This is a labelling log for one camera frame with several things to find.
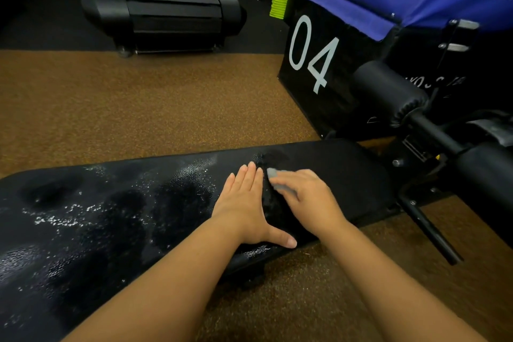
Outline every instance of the black floor mat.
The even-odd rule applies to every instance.
[[[288,26],[269,16],[270,0],[240,0],[248,12],[225,53],[275,53],[285,49]],[[24,11],[0,29],[0,49],[115,50],[112,40],[84,17],[80,0],[24,0]]]

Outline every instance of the white number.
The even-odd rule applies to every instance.
[[[329,63],[331,62],[331,59],[333,58],[333,55],[335,54],[335,50],[337,49],[337,45],[339,44],[339,39],[337,37],[333,38],[330,43],[328,43],[324,49],[322,49],[317,55],[312,58],[312,60],[308,63],[308,70],[310,73],[316,78],[316,85],[313,87],[313,91],[315,93],[318,93],[319,86],[326,86],[326,79],[324,78],[324,75],[328,71]],[[322,66],[321,73],[319,73],[313,65],[321,59],[321,57],[328,53],[326,56],[326,60],[324,60],[324,65]]]
[[[296,36],[298,35],[299,26],[301,26],[302,23],[306,24],[306,40],[305,44],[303,46],[303,53],[301,53],[301,59],[296,64],[292,60],[292,51],[294,50],[294,45],[296,43]],[[302,15],[298,22],[296,23],[296,27],[294,29],[294,33],[292,34],[292,40],[290,41],[290,49],[289,49],[289,62],[290,66],[294,68],[296,71],[301,69],[303,64],[305,63],[306,53],[308,52],[308,47],[310,46],[310,39],[312,36],[312,22],[310,21],[310,18],[306,15]],[[333,38],[330,43],[328,43],[317,55],[311,59],[311,61],[308,63],[308,71],[316,78],[316,85],[313,87],[313,91],[318,94],[319,86],[326,86],[326,79],[324,76],[326,75],[326,72],[328,71],[329,64],[331,62],[331,59],[333,58],[333,55],[335,54],[335,50],[337,49],[337,45],[339,44],[339,39],[337,37]],[[321,57],[328,53],[326,56],[326,59],[324,60],[324,64],[322,66],[321,72],[319,73],[317,69],[313,67],[313,65],[321,59]]]
[[[305,45],[303,47],[303,53],[301,53],[301,59],[297,64],[292,61],[292,50],[294,49],[294,44],[296,42],[296,36],[298,35],[299,26],[301,26],[302,23],[306,23],[306,40]],[[299,71],[301,67],[303,66],[303,63],[305,62],[306,58],[306,52],[308,51],[308,46],[310,45],[310,38],[312,36],[312,22],[310,21],[310,18],[306,15],[303,15],[299,18],[296,28],[294,29],[294,34],[292,34],[292,41],[290,42],[290,50],[289,50],[289,62],[290,66],[293,67],[296,71]]]

